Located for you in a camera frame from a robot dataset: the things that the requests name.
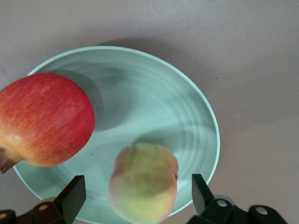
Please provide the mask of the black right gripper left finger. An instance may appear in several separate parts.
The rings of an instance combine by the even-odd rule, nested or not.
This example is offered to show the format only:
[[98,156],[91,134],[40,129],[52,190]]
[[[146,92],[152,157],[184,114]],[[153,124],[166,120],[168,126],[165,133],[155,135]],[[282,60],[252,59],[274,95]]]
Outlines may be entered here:
[[86,200],[85,177],[75,176],[54,201],[43,202],[17,216],[14,210],[1,210],[2,224],[72,224]]

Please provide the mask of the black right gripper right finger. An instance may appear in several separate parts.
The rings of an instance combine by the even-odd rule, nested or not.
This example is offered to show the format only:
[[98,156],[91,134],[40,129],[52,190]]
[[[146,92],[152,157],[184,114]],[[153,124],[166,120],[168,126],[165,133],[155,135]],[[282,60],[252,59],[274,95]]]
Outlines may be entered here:
[[192,199],[197,215],[189,224],[285,224],[273,208],[252,205],[244,211],[224,198],[215,198],[200,174],[192,175]]

